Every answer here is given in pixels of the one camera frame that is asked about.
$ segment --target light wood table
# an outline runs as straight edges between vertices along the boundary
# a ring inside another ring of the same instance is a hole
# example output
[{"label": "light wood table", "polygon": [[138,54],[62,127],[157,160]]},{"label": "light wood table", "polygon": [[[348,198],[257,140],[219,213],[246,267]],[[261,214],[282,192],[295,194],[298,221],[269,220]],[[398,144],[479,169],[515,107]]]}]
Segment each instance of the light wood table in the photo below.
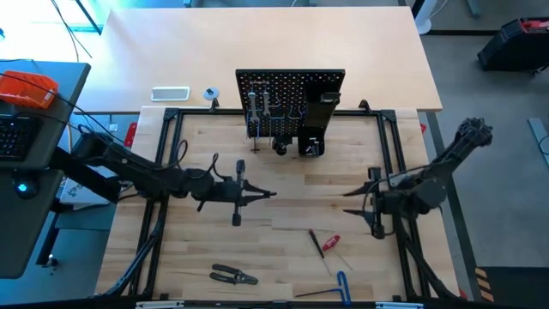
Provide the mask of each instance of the light wood table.
[{"label": "light wood table", "polygon": [[[154,160],[164,108],[144,107],[132,151]],[[397,111],[408,168],[427,163],[425,145],[415,110]],[[182,137],[189,141],[184,167],[209,166],[220,153],[218,171],[234,174],[235,163],[245,159],[245,177],[264,189],[278,192],[269,200],[242,209],[242,226],[231,226],[233,206],[206,203],[201,213],[192,198],[170,198],[166,229],[154,293],[171,299],[193,300],[291,300],[295,294],[336,286],[328,275],[307,230],[315,229],[323,243],[341,235],[336,250],[353,270],[329,252],[326,263],[335,274],[347,273],[353,300],[390,300],[404,295],[395,236],[374,239],[364,220],[344,213],[359,209],[360,197],[341,197],[367,180],[368,167],[383,166],[376,121],[373,118],[334,117],[326,133],[324,156],[299,158],[297,145],[278,156],[259,141],[260,152],[250,152],[242,116],[185,116]],[[168,133],[168,144],[173,128]],[[105,292],[124,272],[136,254],[145,201],[135,197],[117,207],[103,260],[97,292]],[[391,220],[384,218],[387,231]],[[448,288],[457,293],[442,217],[433,210],[418,219],[425,258]],[[213,281],[212,264],[239,268],[259,279],[256,286]],[[143,276],[147,273],[144,267]],[[419,291],[415,267],[413,281]],[[299,300],[338,300],[338,294],[321,294]]]},{"label": "light wood table", "polygon": [[[236,69],[344,69],[338,108],[442,105],[408,7],[112,11],[78,100],[87,112],[139,112],[153,87],[206,88],[241,107]],[[173,106],[173,102],[164,105]]]}]

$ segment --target black pegboard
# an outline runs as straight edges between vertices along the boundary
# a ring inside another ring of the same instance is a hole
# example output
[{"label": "black pegboard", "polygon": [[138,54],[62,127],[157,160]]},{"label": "black pegboard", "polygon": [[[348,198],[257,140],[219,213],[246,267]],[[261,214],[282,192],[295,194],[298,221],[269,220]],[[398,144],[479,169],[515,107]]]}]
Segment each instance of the black pegboard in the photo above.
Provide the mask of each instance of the black pegboard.
[{"label": "black pegboard", "polygon": [[[236,76],[248,137],[297,136],[307,114],[305,90],[337,92],[345,70],[236,70]],[[270,116],[263,114],[265,91],[269,93]],[[250,92],[256,94],[258,123],[250,121]]]}]

